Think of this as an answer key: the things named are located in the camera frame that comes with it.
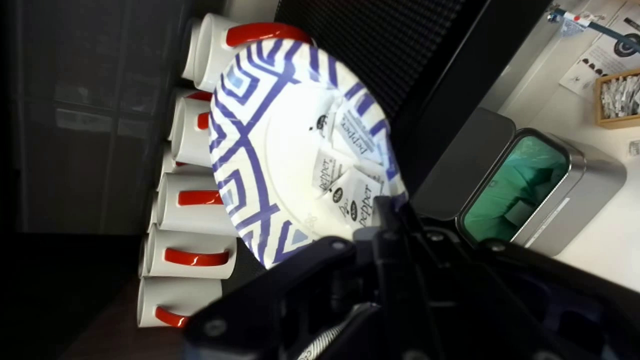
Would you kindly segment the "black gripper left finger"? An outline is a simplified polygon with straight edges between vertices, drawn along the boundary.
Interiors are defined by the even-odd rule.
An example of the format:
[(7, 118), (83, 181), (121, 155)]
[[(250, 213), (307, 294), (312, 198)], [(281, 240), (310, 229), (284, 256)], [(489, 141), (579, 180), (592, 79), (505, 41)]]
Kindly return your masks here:
[(328, 236), (296, 250), (184, 327), (195, 360), (293, 360), (365, 300), (371, 246)]

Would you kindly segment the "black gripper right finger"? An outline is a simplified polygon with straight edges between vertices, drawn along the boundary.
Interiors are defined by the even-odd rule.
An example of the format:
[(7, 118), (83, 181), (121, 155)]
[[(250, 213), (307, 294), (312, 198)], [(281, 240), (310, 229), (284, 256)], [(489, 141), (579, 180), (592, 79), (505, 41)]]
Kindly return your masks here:
[(640, 360), (640, 294), (399, 208), (442, 360)]

